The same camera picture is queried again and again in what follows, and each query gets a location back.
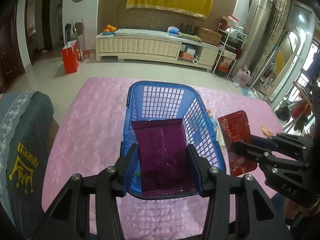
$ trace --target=cabinet drawer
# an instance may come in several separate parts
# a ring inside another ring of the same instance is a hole
[[[176,57],[178,49],[175,42],[138,39],[137,53]]]
[[[108,38],[98,39],[99,53],[137,52],[138,39]]]
[[[204,65],[213,66],[217,58],[218,51],[208,48],[203,48],[199,57],[199,63]]]

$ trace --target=bowl of oranges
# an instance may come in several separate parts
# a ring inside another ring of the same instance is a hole
[[[102,35],[113,35],[116,30],[117,30],[117,27],[114,27],[112,25],[107,25],[106,28],[103,30]]]

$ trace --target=person's leg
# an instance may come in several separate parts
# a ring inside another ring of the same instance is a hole
[[[280,193],[277,193],[271,198],[275,208],[279,212],[280,216],[284,219],[284,203],[285,203],[285,196],[282,196]]]

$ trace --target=white tv cabinet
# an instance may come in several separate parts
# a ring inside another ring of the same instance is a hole
[[[219,48],[165,32],[119,29],[114,35],[99,34],[96,39],[97,61],[104,56],[117,56],[118,59],[138,59],[175,63],[212,70]],[[182,44],[190,44],[199,56],[198,64],[178,58]]]

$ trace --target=red snack package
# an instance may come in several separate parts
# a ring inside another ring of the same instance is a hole
[[[256,162],[236,155],[232,151],[233,142],[242,140],[246,143],[252,143],[248,117],[245,111],[241,110],[220,117],[218,118],[218,122],[228,151],[230,174],[232,176],[239,176],[254,171],[258,166]]]

